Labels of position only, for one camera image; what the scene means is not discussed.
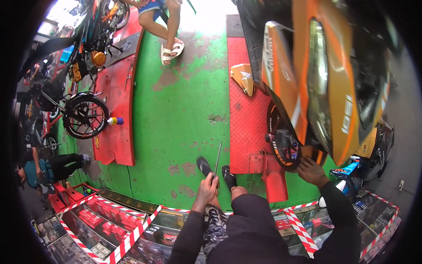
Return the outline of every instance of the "black pants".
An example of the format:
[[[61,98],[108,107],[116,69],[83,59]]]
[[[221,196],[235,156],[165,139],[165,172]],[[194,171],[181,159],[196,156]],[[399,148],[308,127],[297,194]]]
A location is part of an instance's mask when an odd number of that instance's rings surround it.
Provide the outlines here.
[[[76,153],[50,157],[49,162],[54,175],[53,182],[67,179],[76,169],[82,168],[82,161],[82,156]]]

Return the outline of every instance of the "green floor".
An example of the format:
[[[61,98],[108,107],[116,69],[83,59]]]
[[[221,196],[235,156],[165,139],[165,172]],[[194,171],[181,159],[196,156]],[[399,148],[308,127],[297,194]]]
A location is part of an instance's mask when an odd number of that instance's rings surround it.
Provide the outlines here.
[[[186,46],[170,67],[159,57],[159,39],[145,32],[136,66],[133,93],[134,167],[92,161],[77,171],[71,183],[88,181],[93,187],[109,188],[135,199],[169,207],[191,207],[203,175],[196,168],[199,155],[211,166],[223,141],[220,167],[229,164],[230,114],[225,11],[227,0],[192,0],[195,16],[183,4],[178,37]],[[59,153],[91,152],[91,140],[70,138],[57,125]],[[328,172],[335,165],[326,162]],[[223,210],[231,210],[230,193],[222,179],[219,200]],[[272,204],[274,208],[303,204],[319,197],[318,189],[286,173],[289,199]],[[238,176],[238,184],[251,193],[265,196],[260,174]]]

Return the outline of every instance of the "blue shorts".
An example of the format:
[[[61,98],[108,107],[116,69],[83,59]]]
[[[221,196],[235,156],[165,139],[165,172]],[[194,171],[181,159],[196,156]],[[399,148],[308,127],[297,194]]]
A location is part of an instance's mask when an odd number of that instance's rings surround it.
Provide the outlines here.
[[[160,17],[162,15],[162,10],[160,8],[160,6],[162,6],[162,8],[167,9],[167,2],[168,0],[155,0],[154,2],[152,0],[149,0],[148,4],[144,7],[141,7],[140,9],[138,9],[138,16],[140,16],[141,14],[148,12],[148,11],[152,11],[154,10],[154,16],[152,18],[152,20],[157,20],[158,17]]]

